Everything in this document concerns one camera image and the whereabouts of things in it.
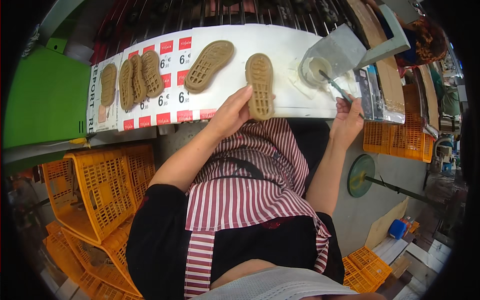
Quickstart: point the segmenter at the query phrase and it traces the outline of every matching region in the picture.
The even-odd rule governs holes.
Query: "rubber sole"
[[[140,103],[147,97],[147,87],[142,74],[142,58],[135,54],[130,57],[133,68],[133,101]]]
[[[188,71],[183,83],[185,89],[194,94],[206,89],[213,75],[228,63],[234,50],[229,41],[219,40],[208,44]]]
[[[113,63],[105,66],[100,77],[102,83],[102,94],[100,104],[110,106],[115,98],[115,80],[117,79],[117,67]]]
[[[133,66],[130,60],[123,62],[120,68],[119,89],[120,89],[120,106],[123,110],[133,107]]]
[[[164,84],[160,76],[160,58],[149,50],[142,55],[142,74],[147,89],[147,97],[154,98],[163,92]]]
[[[257,121],[273,117],[273,67],[270,59],[263,53],[256,53],[245,64],[247,84],[253,87],[252,97],[248,100],[250,115]]]

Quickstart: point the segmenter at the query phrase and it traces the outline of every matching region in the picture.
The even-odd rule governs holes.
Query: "concrete floor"
[[[160,136],[155,139],[154,153],[155,165],[159,168],[165,160],[183,147],[207,123],[187,123],[177,125],[174,134]],[[333,215],[338,244],[342,256],[346,256],[365,244],[370,231],[370,226],[378,218],[386,214],[395,205],[405,199],[402,194],[385,187],[373,184],[366,195],[353,198],[347,191],[347,176],[353,161],[365,152],[362,149],[363,132],[361,132],[347,151],[342,170],[338,202]],[[374,154],[370,155],[375,160],[377,174],[385,182],[397,185],[412,192],[421,193],[427,164],[405,158]],[[406,214],[417,217],[424,203],[409,199]]]

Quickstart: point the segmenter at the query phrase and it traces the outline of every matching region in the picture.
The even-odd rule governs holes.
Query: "paintbrush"
[[[318,72],[320,73],[321,76],[323,76],[329,84],[331,84],[337,91],[340,92],[340,94],[342,94],[342,97],[345,98],[346,101],[350,102],[350,104],[352,104],[352,100],[350,99],[350,97],[336,84],[335,81],[333,81],[332,78],[328,77],[327,74],[325,74],[325,72],[323,72],[322,70],[318,70]]]

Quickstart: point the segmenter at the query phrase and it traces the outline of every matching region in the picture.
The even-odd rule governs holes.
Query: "round metal base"
[[[352,197],[360,198],[370,189],[372,182],[365,180],[365,176],[375,176],[375,162],[368,154],[357,157],[348,173],[347,188]]]

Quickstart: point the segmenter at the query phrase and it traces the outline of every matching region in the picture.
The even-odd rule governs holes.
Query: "red and white striped apron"
[[[324,271],[330,234],[300,197],[307,175],[307,162],[285,119],[246,123],[222,140],[190,188],[186,299],[210,290],[215,232],[277,217],[312,217],[318,253],[314,269]]]

